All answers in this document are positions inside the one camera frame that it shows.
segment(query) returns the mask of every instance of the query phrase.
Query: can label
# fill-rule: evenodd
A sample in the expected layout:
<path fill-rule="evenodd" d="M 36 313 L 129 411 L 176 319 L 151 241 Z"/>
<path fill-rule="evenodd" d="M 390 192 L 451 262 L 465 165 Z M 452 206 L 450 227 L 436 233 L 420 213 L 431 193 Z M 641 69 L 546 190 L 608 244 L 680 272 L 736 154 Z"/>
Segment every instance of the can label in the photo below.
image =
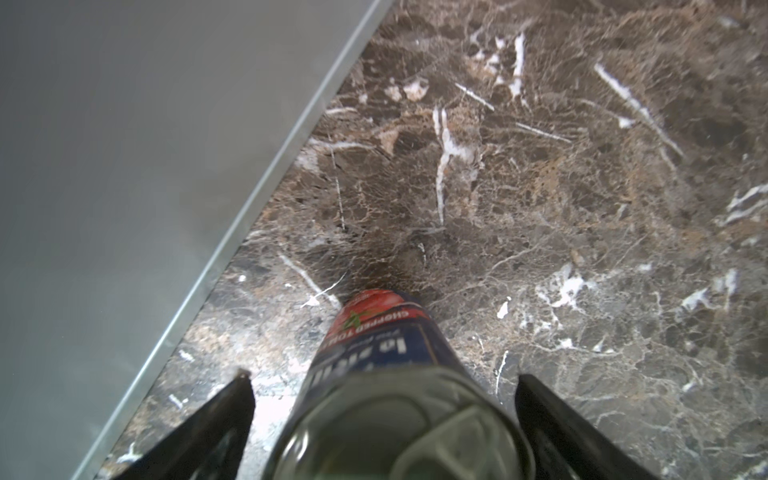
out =
<path fill-rule="evenodd" d="M 321 396 L 333 380 L 349 372 L 427 365 L 466 374 L 415 299 L 394 290 L 365 290 L 333 320 L 302 384 L 300 402 Z"/>

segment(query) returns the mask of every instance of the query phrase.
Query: metal edge strip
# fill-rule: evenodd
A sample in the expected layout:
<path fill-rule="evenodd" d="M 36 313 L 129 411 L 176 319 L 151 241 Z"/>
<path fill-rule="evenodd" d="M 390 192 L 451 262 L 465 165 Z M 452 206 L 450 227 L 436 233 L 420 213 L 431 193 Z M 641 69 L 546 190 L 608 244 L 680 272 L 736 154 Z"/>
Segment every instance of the metal edge strip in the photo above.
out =
<path fill-rule="evenodd" d="M 373 0 L 310 102 L 288 133 L 270 166 L 248 196 L 243 207 L 240 208 L 203 272 L 197 278 L 163 335 L 152 349 L 147 361 L 139 370 L 131 386 L 128 387 L 109 420 L 104 424 L 104 428 L 99 432 L 88 453 L 70 477 L 71 480 L 93 480 L 96 476 L 107 454 L 133 417 L 157 376 L 160 375 L 168 358 L 181 341 L 181 337 L 189 328 L 192 320 L 197 316 L 205 299 L 242 243 L 251 225 L 257 220 L 272 192 L 283 179 L 283 175 L 288 171 L 293 160 L 296 159 L 301 146 L 312 133 L 312 129 L 322 116 L 327 102 L 341 87 L 344 78 L 362 53 L 368 40 L 373 36 L 374 31 L 379 27 L 391 4 L 392 0 Z"/>

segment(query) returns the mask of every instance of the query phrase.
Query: marble floor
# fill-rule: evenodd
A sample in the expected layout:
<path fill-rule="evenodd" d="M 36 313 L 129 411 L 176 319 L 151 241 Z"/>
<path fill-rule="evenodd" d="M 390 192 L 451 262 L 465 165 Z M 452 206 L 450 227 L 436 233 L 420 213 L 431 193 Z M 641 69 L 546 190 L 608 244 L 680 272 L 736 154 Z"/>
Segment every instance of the marble floor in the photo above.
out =
<path fill-rule="evenodd" d="M 387 286 L 508 409 L 531 372 L 661 478 L 766 478 L 767 125 L 762 0 L 396 2 L 100 476 L 243 367 L 257 478 Z"/>

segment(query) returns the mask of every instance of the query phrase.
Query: can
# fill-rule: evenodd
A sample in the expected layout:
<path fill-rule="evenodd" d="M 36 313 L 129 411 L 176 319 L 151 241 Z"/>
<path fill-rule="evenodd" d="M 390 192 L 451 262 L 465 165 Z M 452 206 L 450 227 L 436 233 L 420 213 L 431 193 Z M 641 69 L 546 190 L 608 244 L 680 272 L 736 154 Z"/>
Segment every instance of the can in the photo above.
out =
<path fill-rule="evenodd" d="M 419 302 L 365 290 L 333 320 L 263 473 L 533 479 L 531 447 Z"/>

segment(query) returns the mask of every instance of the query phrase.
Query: gray wall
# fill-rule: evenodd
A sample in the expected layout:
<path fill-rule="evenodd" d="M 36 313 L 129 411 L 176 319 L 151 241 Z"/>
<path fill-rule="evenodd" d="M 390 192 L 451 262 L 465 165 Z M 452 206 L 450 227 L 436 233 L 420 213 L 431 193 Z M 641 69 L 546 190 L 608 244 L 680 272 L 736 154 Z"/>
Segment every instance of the gray wall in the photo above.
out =
<path fill-rule="evenodd" d="M 0 2 L 0 478 L 92 478 L 387 0 Z"/>

